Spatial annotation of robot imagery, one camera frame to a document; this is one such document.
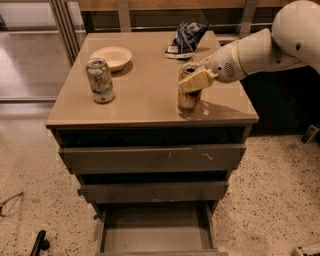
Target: drawer front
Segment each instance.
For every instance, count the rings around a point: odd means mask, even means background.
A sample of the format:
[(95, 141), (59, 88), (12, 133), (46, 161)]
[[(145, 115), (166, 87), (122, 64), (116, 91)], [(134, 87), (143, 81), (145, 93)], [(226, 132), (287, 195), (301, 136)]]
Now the drawer front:
[(209, 201), (224, 197), (228, 182), (175, 182), (148, 184), (82, 185), (88, 203)]
[(61, 148), (59, 154), (74, 174), (185, 172), (236, 169), (245, 149), (244, 144)]

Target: drawer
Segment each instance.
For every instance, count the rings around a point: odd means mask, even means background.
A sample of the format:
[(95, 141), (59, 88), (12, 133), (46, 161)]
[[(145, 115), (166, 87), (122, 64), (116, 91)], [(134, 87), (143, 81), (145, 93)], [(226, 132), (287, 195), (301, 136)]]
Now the drawer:
[(236, 169), (245, 144), (173, 147), (61, 148), (73, 174), (208, 171)]
[(213, 238), (206, 202), (112, 205), (101, 218), (103, 255), (227, 256)]
[(81, 176), (87, 185), (81, 185), (80, 194), (88, 203), (210, 201), (222, 199), (228, 189), (223, 172), (97, 176)]

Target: can lid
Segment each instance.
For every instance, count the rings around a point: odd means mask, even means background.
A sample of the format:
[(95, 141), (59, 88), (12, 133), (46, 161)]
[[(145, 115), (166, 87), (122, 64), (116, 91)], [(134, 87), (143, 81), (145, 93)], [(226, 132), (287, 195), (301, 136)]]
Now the can lid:
[(105, 59), (103, 58), (94, 58), (89, 60), (87, 67), (88, 68), (100, 68), (106, 64)]

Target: plate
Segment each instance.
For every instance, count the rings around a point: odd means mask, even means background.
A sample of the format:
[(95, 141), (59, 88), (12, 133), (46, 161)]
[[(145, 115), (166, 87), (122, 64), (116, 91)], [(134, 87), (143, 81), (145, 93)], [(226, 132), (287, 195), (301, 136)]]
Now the plate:
[(131, 52), (122, 47), (106, 47), (95, 51), (91, 56), (94, 58), (103, 58), (106, 60), (111, 72), (117, 72), (131, 60)]

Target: can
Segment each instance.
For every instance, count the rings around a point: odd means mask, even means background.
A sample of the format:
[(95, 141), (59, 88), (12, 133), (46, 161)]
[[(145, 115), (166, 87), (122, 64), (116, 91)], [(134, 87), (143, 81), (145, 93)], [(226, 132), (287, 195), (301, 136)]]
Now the can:
[[(179, 72), (179, 81), (195, 72), (201, 65), (199, 63), (187, 63)], [(178, 89), (178, 105), (183, 109), (193, 110), (201, 99), (202, 90), (183, 92)]]
[(102, 58), (91, 59), (86, 66), (86, 72), (93, 93), (93, 100), (97, 103), (111, 101), (115, 94), (107, 62)]

